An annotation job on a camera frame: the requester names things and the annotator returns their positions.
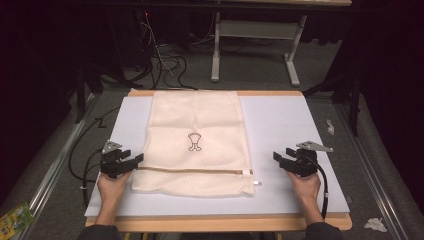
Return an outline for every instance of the green object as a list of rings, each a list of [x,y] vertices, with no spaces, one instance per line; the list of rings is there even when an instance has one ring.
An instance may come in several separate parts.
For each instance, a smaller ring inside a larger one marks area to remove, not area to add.
[[[7,240],[27,227],[34,217],[27,203],[22,203],[0,219],[0,240]]]

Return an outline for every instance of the zipper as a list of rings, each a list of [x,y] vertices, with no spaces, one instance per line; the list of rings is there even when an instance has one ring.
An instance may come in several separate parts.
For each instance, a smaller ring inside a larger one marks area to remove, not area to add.
[[[138,167],[137,170],[148,170],[165,173],[204,173],[204,174],[235,174],[235,175],[252,175],[253,170],[213,170],[213,169],[166,169],[154,167]]]

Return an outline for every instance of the desk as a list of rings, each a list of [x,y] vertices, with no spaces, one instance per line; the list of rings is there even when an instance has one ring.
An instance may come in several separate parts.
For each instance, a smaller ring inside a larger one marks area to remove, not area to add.
[[[152,91],[131,91],[121,106],[111,141],[131,149],[134,157],[144,146]],[[272,151],[306,140],[322,143],[305,98],[300,92],[240,91],[249,152],[255,178],[262,182],[253,197],[201,199],[132,193],[130,181],[117,212],[123,232],[289,231],[305,229],[290,179],[272,159]],[[324,152],[318,161],[329,182],[326,221],[350,229],[349,208]],[[85,216],[92,225],[101,199],[95,187]]]
[[[272,4],[298,4],[316,6],[350,6],[351,0],[231,0],[230,2],[255,2]],[[298,23],[272,23],[272,22],[252,22],[252,21],[230,21],[221,20],[221,14],[215,16],[215,47],[212,59],[212,81],[219,80],[219,40],[221,36],[230,37],[254,37],[269,39],[286,39],[292,41],[289,53],[284,53],[284,61],[290,76],[292,86],[300,85],[293,58],[305,27],[306,15],[302,15]]]

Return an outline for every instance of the cloth bag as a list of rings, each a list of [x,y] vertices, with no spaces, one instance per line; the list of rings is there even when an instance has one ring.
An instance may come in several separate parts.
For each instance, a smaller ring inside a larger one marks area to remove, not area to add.
[[[254,194],[237,92],[159,91],[132,190],[188,197]]]

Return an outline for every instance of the metal rail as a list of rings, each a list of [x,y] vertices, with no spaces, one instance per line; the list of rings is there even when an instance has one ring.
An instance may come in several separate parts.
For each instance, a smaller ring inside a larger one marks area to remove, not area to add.
[[[93,109],[93,106],[95,105],[97,100],[98,100],[98,97],[96,97],[94,94],[90,94],[90,96],[88,97],[87,112],[83,116],[82,120],[73,127],[71,134],[68,137],[68,140],[66,141],[65,145],[62,147],[62,150],[60,151],[59,155],[50,165],[49,170],[44,176],[40,186],[38,187],[37,192],[35,193],[34,197],[32,198],[29,204],[31,213],[34,216],[34,221],[23,231],[13,236],[11,238],[12,240],[26,240],[29,238],[29,235],[34,229],[37,223],[37,220],[44,209],[44,206],[47,204],[47,201],[49,200],[49,197],[51,193],[53,192],[53,189],[56,183],[58,182],[60,175],[63,172],[63,168],[66,166],[66,160],[69,157],[70,149],[72,148],[72,146],[75,143],[75,140],[78,138],[79,134],[81,133],[81,130],[83,129],[84,124],[86,122],[86,117]]]
[[[402,227],[402,224],[399,221],[399,218],[396,214],[396,209],[394,208],[392,201],[389,196],[385,192],[383,186],[380,183],[380,180],[377,177],[377,174],[374,171],[373,166],[371,165],[371,161],[367,157],[364,148],[362,147],[361,141],[358,137],[355,137],[348,123],[348,116],[346,110],[344,109],[342,104],[335,104],[336,111],[339,117],[342,119],[342,123],[349,133],[349,136],[352,140],[356,151],[358,152],[358,156],[361,160],[362,167],[365,174],[365,178],[368,182],[368,185],[371,189],[371,192],[374,195],[374,198],[377,202],[378,207],[383,215],[383,218],[391,232],[394,240],[408,240],[408,236]]]

